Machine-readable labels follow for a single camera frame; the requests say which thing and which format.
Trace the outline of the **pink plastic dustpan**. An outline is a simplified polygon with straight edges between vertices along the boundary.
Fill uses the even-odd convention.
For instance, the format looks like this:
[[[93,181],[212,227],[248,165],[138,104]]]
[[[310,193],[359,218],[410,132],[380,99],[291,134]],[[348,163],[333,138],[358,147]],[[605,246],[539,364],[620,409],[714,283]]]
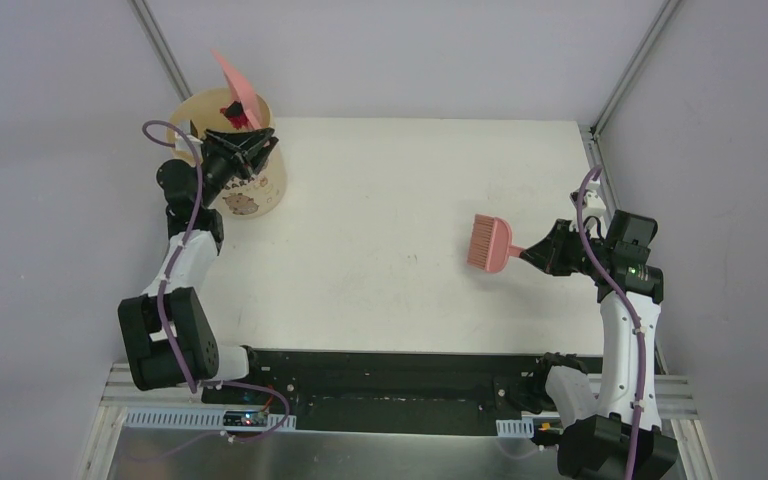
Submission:
[[[216,49],[212,49],[211,53],[222,69],[223,76],[231,94],[231,103],[238,101],[244,107],[244,114],[250,124],[248,130],[258,130],[267,127],[269,125],[269,119],[266,115],[269,111],[267,108],[262,107],[260,102],[261,98],[249,80]]]

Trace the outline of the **pink hand brush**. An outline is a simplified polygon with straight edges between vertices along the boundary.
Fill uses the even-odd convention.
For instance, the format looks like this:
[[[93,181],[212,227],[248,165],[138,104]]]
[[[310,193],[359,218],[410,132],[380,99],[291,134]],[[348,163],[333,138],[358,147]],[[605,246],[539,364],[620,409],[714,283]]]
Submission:
[[[525,251],[513,243],[511,226],[502,218],[476,214],[467,251],[466,263],[485,273],[501,272],[510,258]]]

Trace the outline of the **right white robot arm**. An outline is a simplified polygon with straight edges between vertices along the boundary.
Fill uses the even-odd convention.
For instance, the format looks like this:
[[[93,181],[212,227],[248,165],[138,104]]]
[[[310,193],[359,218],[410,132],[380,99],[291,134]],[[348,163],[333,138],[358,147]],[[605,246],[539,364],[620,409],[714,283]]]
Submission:
[[[558,472],[571,479],[661,479],[679,457],[663,432],[656,394],[655,331],[664,298],[660,269],[648,265],[658,224],[615,213],[605,237],[583,221],[559,219],[520,257],[551,276],[590,277],[603,325],[601,383],[592,393],[573,354],[547,353],[523,382],[523,410],[554,410]]]

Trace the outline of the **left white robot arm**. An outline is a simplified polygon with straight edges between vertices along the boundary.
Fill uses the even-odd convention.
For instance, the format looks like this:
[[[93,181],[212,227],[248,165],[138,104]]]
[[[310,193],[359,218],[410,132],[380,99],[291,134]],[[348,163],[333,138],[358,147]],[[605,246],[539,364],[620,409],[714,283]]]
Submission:
[[[221,344],[198,296],[224,243],[222,215],[214,201],[233,178],[251,180],[278,144],[271,127],[242,133],[206,130],[201,139],[171,123],[195,161],[164,162],[156,182],[166,200],[168,248],[158,274],[137,296],[120,302],[117,314],[130,373],[141,391],[227,382],[241,404],[257,402],[265,378],[250,368],[245,346]]]

